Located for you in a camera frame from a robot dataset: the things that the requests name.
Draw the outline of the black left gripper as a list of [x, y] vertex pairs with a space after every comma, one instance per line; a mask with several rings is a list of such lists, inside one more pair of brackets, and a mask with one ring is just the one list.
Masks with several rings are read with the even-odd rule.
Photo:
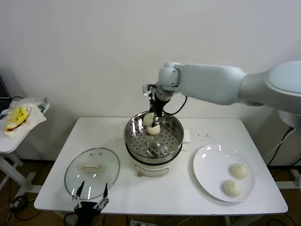
[[102, 199], [96, 202], [80, 202], [80, 196], [84, 187], [84, 181], [78, 187], [75, 194], [72, 195], [72, 199], [76, 200], [77, 204], [74, 207], [74, 212], [78, 217], [76, 226], [90, 226], [94, 217], [100, 214], [100, 210], [103, 210], [109, 202], [108, 199], [108, 183], [105, 185]]

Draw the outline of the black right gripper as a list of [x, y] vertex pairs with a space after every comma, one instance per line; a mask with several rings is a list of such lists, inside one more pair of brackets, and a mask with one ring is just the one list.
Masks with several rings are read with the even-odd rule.
[[163, 108], [169, 101], [170, 100], [161, 100], [157, 96], [154, 97], [153, 101], [150, 101], [149, 113], [153, 113], [152, 126], [160, 124]]

